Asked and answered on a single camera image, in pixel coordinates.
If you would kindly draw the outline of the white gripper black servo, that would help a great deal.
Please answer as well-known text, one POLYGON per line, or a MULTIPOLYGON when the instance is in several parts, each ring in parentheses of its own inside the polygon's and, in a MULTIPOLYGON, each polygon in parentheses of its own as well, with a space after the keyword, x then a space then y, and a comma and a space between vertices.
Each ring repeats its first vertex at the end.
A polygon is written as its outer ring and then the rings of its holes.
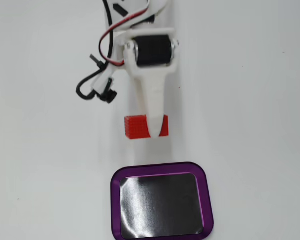
POLYGON ((169 135, 164 103, 166 79, 178 66, 175 33, 172 27, 139 27, 127 30, 116 39, 116 66, 125 65, 141 112, 124 118, 125 135, 129 139, 169 135))

